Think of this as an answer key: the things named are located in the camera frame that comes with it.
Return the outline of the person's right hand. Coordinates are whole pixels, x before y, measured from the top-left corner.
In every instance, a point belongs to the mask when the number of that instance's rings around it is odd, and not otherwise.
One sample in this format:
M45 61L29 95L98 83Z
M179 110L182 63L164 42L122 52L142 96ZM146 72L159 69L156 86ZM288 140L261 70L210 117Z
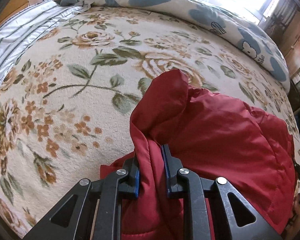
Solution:
M293 211L295 212L295 219L286 229L286 234L283 237L285 240L294 239L297 233L300 231L300 194L296 195L293 203Z

